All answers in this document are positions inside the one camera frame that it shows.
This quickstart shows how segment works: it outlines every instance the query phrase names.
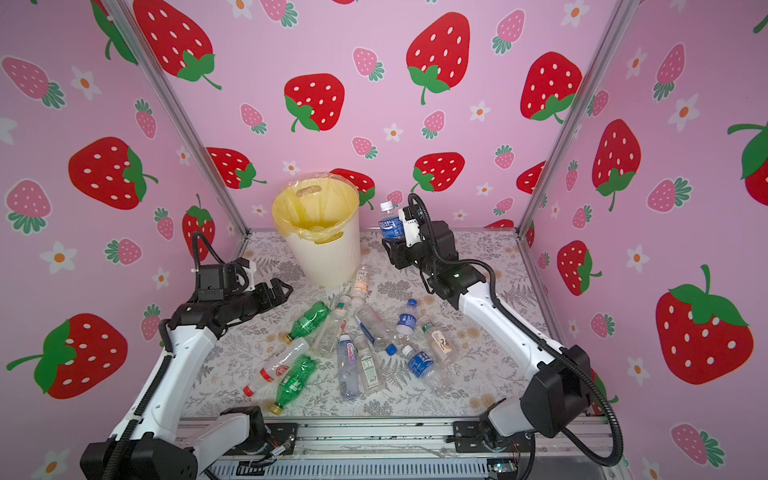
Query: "white flower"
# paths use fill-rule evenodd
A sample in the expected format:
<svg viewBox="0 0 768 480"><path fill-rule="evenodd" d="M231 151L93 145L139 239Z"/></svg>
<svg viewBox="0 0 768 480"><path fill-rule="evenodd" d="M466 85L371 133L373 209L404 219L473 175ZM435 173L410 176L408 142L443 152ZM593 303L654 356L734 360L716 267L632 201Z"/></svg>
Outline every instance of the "white flower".
<svg viewBox="0 0 768 480"><path fill-rule="evenodd" d="M627 78L637 77L640 74L640 66L643 64L647 56L647 53L643 53L643 51L640 50L640 47L637 47L637 51L634 53L632 58L627 60Z"/></svg>
<svg viewBox="0 0 768 480"><path fill-rule="evenodd" d="M657 463L650 463L648 460L643 457L643 476L647 478L648 480L664 480L661 478L661 475L659 475L659 464Z"/></svg>
<svg viewBox="0 0 768 480"><path fill-rule="evenodd" d="M487 197L488 194L491 193L491 190L493 190L493 187L489 187L488 182L485 182L483 185L478 185L478 195L485 195Z"/></svg>
<svg viewBox="0 0 768 480"><path fill-rule="evenodd" d="M227 3L232 5L232 16L234 18L243 16L249 20L251 19L249 7L253 5L253 0L227 0Z"/></svg>
<svg viewBox="0 0 768 480"><path fill-rule="evenodd" d="M179 156L179 164L190 166L190 154L187 148L182 145L180 149L176 150L176 155Z"/></svg>
<svg viewBox="0 0 768 480"><path fill-rule="evenodd" d="M564 6L565 16L563 21L560 22L561 26L568 25L569 23L574 27L578 27L579 19L582 15L589 12L589 5L584 5L584 0L576 0L573 3L566 3Z"/></svg>
<svg viewBox="0 0 768 480"><path fill-rule="evenodd" d="M576 320L571 320L568 322L568 331L571 332L571 335L573 335L574 338L576 338L576 335L579 333L579 329L576 326Z"/></svg>
<svg viewBox="0 0 768 480"><path fill-rule="evenodd" d="M16 125L18 124L10 118L0 118L0 141L13 145L11 130L16 128Z"/></svg>
<svg viewBox="0 0 768 480"><path fill-rule="evenodd" d="M170 272L166 272L163 270L162 266L159 266L157 268L157 274L152 276L152 280L155 282L155 289L159 290L163 288L164 286L170 286L168 283L168 277L170 276Z"/></svg>
<svg viewBox="0 0 768 480"><path fill-rule="evenodd" d="M670 3L670 9L677 7L677 11L682 12L687 1L688 0L672 0L672 3Z"/></svg>
<svg viewBox="0 0 768 480"><path fill-rule="evenodd" d="M88 100L93 100L94 94L98 95L101 93L99 87L94 83L94 75L91 72L86 71L84 73L80 71L79 68L72 65L72 73L74 74L74 78L72 79L71 85L82 90L83 95L85 95Z"/></svg>
<svg viewBox="0 0 768 480"><path fill-rule="evenodd" d="M672 114L672 116L670 116L670 119L667 121L667 123L677 124L677 131L683 131L685 124L689 120L693 120L699 116L698 109L694 108L698 99L699 94L694 94L694 96L689 98L688 101L683 99L678 100L674 105L675 112Z"/></svg>
<svg viewBox="0 0 768 480"><path fill-rule="evenodd" d="M288 172L291 177L296 176L296 172L300 172L301 169L296 166L296 162L283 161L283 171Z"/></svg>
<svg viewBox="0 0 768 480"><path fill-rule="evenodd" d="M78 254L78 251L74 248L65 249L61 242L55 242L53 244L52 252L44 252L40 254L40 258L46 262L50 262L51 274L58 272L62 268L64 270L74 270L74 263L72 258Z"/></svg>
<svg viewBox="0 0 768 480"><path fill-rule="evenodd" d="M485 121L485 115L491 112L491 108L486 107L485 100L483 100L480 101L477 106L470 107L469 111L472 112L472 116L469 118L469 120Z"/></svg>
<svg viewBox="0 0 768 480"><path fill-rule="evenodd" d="M629 360L629 369L627 370L627 374L629 376L633 376L635 380L637 380L637 384L642 386L643 385L643 379L650 378L650 373L646 369L643 368L643 359L632 359L632 357L627 357L627 360Z"/></svg>
<svg viewBox="0 0 768 480"><path fill-rule="evenodd" d="M634 267L638 273L643 271L643 263L647 263L650 258L643 255L643 246L638 245L636 249L632 250L627 248L627 255L629 255L629 261L627 261L627 268Z"/></svg>
<svg viewBox="0 0 768 480"><path fill-rule="evenodd" d="M392 124L391 127L385 128L384 133L386 134L386 140L394 140L396 142L400 142L400 135L402 134L402 129L397 128L396 124Z"/></svg>
<svg viewBox="0 0 768 480"><path fill-rule="evenodd" d="M41 480L51 480L54 475L61 475L67 471L67 464L64 460L69 455L69 449L64 450L61 453L48 452L45 454L45 463L42 467L35 470L32 474L32 478L40 478Z"/></svg>

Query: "clear plastic bottle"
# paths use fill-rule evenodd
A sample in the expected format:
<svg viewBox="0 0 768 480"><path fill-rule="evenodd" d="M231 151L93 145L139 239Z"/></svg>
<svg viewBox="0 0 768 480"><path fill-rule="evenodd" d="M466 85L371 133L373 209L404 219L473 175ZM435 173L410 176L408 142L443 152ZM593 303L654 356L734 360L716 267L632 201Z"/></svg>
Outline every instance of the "clear plastic bottle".
<svg viewBox="0 0 768 480"><path fill-rule="evenodd" d="M378 392L386 387L384 376L379 368L379 359L376 353L370 349L368 340L363 335L358 335L353 340L357 348L357 359L360 363L360 382L366 395Z"/></svg>
<svg viewBox="0 0 768 480"><path fill-rule="evenodd" d="M302 354L309 351L310 345L304 337L292 341L282 352L264 360L258 367L259 372L243 388L246 396L253 396L258 389L280 379Z"/></svg>
<svg viewBox="0 0 768 480"><path fill-rule="evenodd" d="M397 326L395 326L399 333L407 337L406 341L413 335L413 330L416 328L416 319L419 318L419 311L416 309L417 304L413 298L409 299L402 310L400 310Z"/></svg>
<svg viewBox="0 0 768 480"><path fill-rule="evenodd" d="M370 305L363 305L360 310L357 310L355 320L374 350L384 350L389 356L395 355L396 335Z"/></svg>
<svg viewBox="0 0 768 480"><path fill-rule="evenodd" d="M379 218L379 227L382 229L382 236L387 240L397 241L406 237L406 232L402 228L402 221L395 210L395 204L386 201L379 205L384 214Z"/></svg>
<svg viewBox="0 0 768 480"><path fill-rule="evenodd" d="M341 295L336 299L336 305L329 318L320 327L312 351L323 358L330 358L336 341L341 332L346 328L346 314L349 313L349 303L352 301L347 295Z"/></svg>
<svg viewBox="0 0 768 480"><path fill-rule="evenodd" d="M424 338L427 340L427 347L432 352L432 356L440 363L449 364L456 361L456 350L445 339L445 334L435 326L432 317L424 315L419 318L419 328L424 332Z"/></svg>
<svg viewBox="0 0 768 480"><path fill-rule="evenodd" d="M438 395L446 395L453 385L453 380L448 373L435 363L429 355L421 349L414 349L410 345L402 348L402 354L408 359L408 369L417 379L429 387Z"/></svg>
<svg viewBox="0 0 768 480"><path fill-rule="evenodd" d="M293 327L290 333L286 333L283 336L285 343L291 343L293 339L297 339L300 336L307 336L314 332L317 327L326 319L331 311L328 309L325 303L315 302L309 310L299 317L299 319L293 322Z"/></svg>
<svg viewBox="0 0 768 480"><path fill-rule="evenodd" d="M352 285L352 291L349 295L352 297L352 306L360 308L368 296L368 285L371 283L371 270L365 265L361 265L355 274L355 283Z"/></svg>
<svg viewBox="0 0 768 480"><path fill-rule="evenodd" d="M360 385L357 373L357 353L355 346L349 340L349 335L339 337L336 346L336 356L339 362L339 390L341 400L353 401L360 395Z"/></svg>
<svg viewBox="0 0 768 480"><path fill-rule="evenodd" d="M280 382L280 386L277 387L277 397L270 411L275 415L282 415L286 405L295 400L304 389L315 368L317 368L316 361L306 355L300 355L296 359L296 365L288 371L286 377Z"/></svg>

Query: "trash can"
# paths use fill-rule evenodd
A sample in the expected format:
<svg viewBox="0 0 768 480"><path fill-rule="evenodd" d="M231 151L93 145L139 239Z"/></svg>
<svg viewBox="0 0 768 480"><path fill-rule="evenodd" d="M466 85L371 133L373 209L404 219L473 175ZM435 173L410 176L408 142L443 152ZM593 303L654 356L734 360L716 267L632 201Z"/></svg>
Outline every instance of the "trash can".
<svg viewBox="0 0 768 480"><path fill-rule="evenodd" d="M336 286L360 264L357 188L335 174L316 174L283 188L272 204L280 235L310 282Z"/></svg>

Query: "pink wall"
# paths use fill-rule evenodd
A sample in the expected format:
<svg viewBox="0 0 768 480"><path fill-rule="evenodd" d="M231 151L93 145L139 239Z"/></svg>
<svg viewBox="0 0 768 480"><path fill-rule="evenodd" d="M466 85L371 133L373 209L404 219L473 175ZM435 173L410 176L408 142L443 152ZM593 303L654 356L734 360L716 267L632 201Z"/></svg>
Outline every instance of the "pink wall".
<svg viewBox="0 0 768 480"><path fill-rule="evenodd" d="M121 51L126 52L123 46L110 45L111 60L105 57L108 37L89 2L6 6L0 18L0 57L11 55L29 63L5 58L0 72L0 190L5 216L12 219L0 228L5 252L0 293L2 365L42 354L46 338L51 344L44 358L2 371L2 477L49 478L41 475L50 468L56 479L82 478L78 462L84 447L107 438L157 359L157 319L145 319L144 313L154 304L161 317L169 317L194 286L182 220L197 205L195 194L214 220L214 246L223 257L233 255L238 238L228 236L227 215L194 161L180 162L177 151L184 149L182 141L144 73L121 57ZM44 74L30 74L36 69ZM35 82L33 77L43 81ZM65 102L59 109L52 104L47 108L39 99L43 94L47 99L60 98L58 91ZM151 106L154 122L143 120L154 138L147 137L137 123L135 103L140 98ZM119 140L82 151L105 137ZM141 159L144 173L159 180L156 184L147 179L141 202L136 202L136 183L126 183L122 176L125 145ZM108 160L116 160L118 169ZM137 180L131 174L127 177ZM22 179L34 183L15 188ZM104 201L77 187L103 195ZM40 189L47 202L37 196ZM170 240L158 230L154 218L158 207L166 209L173 221L170 229L171 220L163 220L161 226ZM30 225L27 235L25 224ZM138 245L141 256L136 260L135 250L128 249L112 263L104 251L112 240L123 239ZM160 269L163 283L156 281ZM65 320L69 333L66 326L59 328ZM144 337L143 326L150 339Z"/></svg>
<svg viewBox="0 0 768 480"><path fill-rule="evenodd" d="M768 12L759 3L641 5L601 82L607 104L599 95L584 116L535 218L539 273L566 337L589 352L608 398L618 398L635 478L763 470L768 326L759 299L768 261L758 245L768 235L768 150L764 130L728 134L768 120L768 69L758 60L768 31L753 31ZM675 45L684 46L684 64ZM654 100L654 86L669 81L672 92ZM612 167L623 175L606 183ZM743 168L757 170L746 183ZM592 273L602 272L586 290L584 248Z"/></svg>
<svg viewBox="0 0 768 480"><path fill-rule="evenodd" d="M498 220L519 223L531 195L517 187L518 178L522 184L528 173L538 175L537 166L546 159L560 127L549 114L543 121L524 117L521 102L530 117L550 96L558 94L559 99L564 99L578 87L577 70L587 68L615 1L588 0L584 5L581 0L575 4L535 0L511 4L501 0L296 0L285 11L265 11L262 3L172 0L169 7L160 0L134 2L134 13L144 34L205 145L230 150L217 152L220 159L225 153L240 160L246 158L255 167L256 181L266 181L247 181L245 188L237 189L241 177L231 171L234 163L222 168L224 179L233 180L230 185L236 189L230 192L249 225L273 227L270 215L263 214L269 212L276 193L289 181L304 174L342 168L367 176L367 187L375 185L373 195L366 195L360 210L362 225L372 227L379 217L380 202L395 190L407 197L417 185L414 165L420 157L454 152L460 157L426 158L431 163L424 171L430 174L435 168L434 174L444 170L438 161L444 158L446 162L453 160L454 165L463 163L460 174L451 175L452 169L445 169L446 173L432 182L436 192L425 192L421 187L416 191L423 194L434 218L483 227ZM175 8L180 8L185 17L179 17ZM169 16L163 16L160 10ZM516 10L521 11L500 25ZM450 12L460 15L443 17ZM426 35L409 48L440 18L435 27L439 36L436 34L434 41ZM520 22L522 31L517 36ZM190 30L182 24L191 25ZM455 30L448 34L451 27ZM497 27L512 45L511 50L499 45L498 55L494 48ZM462 41L457 44L459 36ZM357 48L363 50L355 59L353 52ZM194 54L191 63L180 56L185 49ZM551 51L564 58L549 55L541 60L542 65L536 64L533 78L539 90L534 94L526 76L534 62ZM215 57L200 61L211 53ZM436 56L430 62L432 53ZM424 87L412 80L406 54L416 66L417 81L424 85L428 82L419 74L423 65L434 64L441 69L439 82L427 85L424 105L420 101ZM370 61L372 66L382 63L382 78L378 78L378 71L365 66ZM181 73L180 62L190 63ZM552 71L551 65L557 62L560 70ZM538 73L542 66L547 67L543 76ZM566 76L571 70L573 76ZM308 74L333 77L292 80ZM303 95L304 91L313 91L312 83L323 83L318 88L332 85L333 89ZM306 104L311 105L307 115L313 108L316 110L306 123L310 127L317 125L319 131L307 129L302 123L291 131L296 117L286 108L286 85L291 101L302 102L293 103L296 112ZM444 87L450 90L433 93ZM546 96L544 100L539 92ZM321 106L319 101L326 93ZM334 110L334 104L342 103L340 109ZM242 104L248 105L245 121ZM478 118L480 110L483 115ZM564 118L566 114L562 111L558 116ZM427 118L426 123L438 133L431 140L422 136ZM261 123L266 124L266 131L259 127ZM359 138L357 147L353 146L355 138ZM512 149L511 163L512 155L502 156L504 151L498 153L502 157L497 160L496 152L502 145ZM372 147L376 148L376 156L366 157ZM243 176L253 178L253 172ZM429 188L428 181L422 182ZM366 203L368 200L375 210Z"/></svg>

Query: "blue label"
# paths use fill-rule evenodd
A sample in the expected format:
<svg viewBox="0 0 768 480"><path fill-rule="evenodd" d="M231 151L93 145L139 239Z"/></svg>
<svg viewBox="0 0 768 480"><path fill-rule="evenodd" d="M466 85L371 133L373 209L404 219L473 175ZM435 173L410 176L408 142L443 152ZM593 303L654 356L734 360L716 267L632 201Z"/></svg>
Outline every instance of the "blue label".
<svg viewBox="0 0 768 480"><path fill-rule="evenodd" d="M434 361L429 358L429 355L424 352L419 352L408 361L408 368L413 372L413 375L416 375L416 378L419 378L424 371L427 370L427 367L433 363Z"/></svg>
<svg viewBox="0 0 768 480"><path fill-rule="evenodd" d="M397 238L405 235L402 222L398 217L379 221L379 227L382 229L384 238Z"/></svg>
<svg viewBox="0 0 768 480"><path fill-rule="evenodd" d="M368 331L368 329L366 328L365 325L362 324L362 322L360 323L360 329L362 330L362 334L368 337L368 341L371 342L371 345L376 343L376 339L373 338L373 335L371 335L371 332Z"/></svg>
<svg viewBox="0 0 768 480"><path fill-rule="evenodd" d="M400 315L400 321L398 321L397 324L405 325L411 330L413 330L416 327L416 317L414 317L410 313L403 313Z"/></svg>

